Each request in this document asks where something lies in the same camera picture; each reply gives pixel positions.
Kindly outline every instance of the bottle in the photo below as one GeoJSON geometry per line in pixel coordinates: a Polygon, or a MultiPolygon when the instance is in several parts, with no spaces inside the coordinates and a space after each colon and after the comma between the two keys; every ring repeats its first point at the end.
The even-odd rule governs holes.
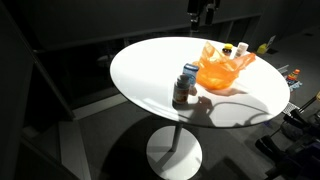
{"type": "Polygon", "coordinates": [[[230,54],[232,53],[232,47],[232,44],[225,44],[224,48],[222,49],[223,54],[226,56],[230,56],[230,54]]]}
{"type": "Polygon", "coordinates": [[[295,69],[292,73],[290,73],[286,78],[287,83],[289,85],[293,85],[294,83],[296,83],[299,73],[300,73],[299,69],[295,69]]]}
{"type": "Polygon", "coordinates": [[[247,43],[240,42],[238,44],[237,52],[236,52],[236,55],[234,56],[234,58],[238,58],[238,57],[242,56],[247,51],[248,47],[249,47],[249,45],[247,43]]]}
{"type": "Polygon", "coordinates": [[[199,67],[187,63],[183,67],[182,74],[186,74],[189,76],[190,86],[193,87],[196,84],[197,72],[199,71],[199,67]]]}
{"type": "Polygon", "coordinates": [[[177,82],[174,84],[173,101],[177,104],[187,103],[189,88],[189,76],[186,74],[178,76],[177,82]]]}

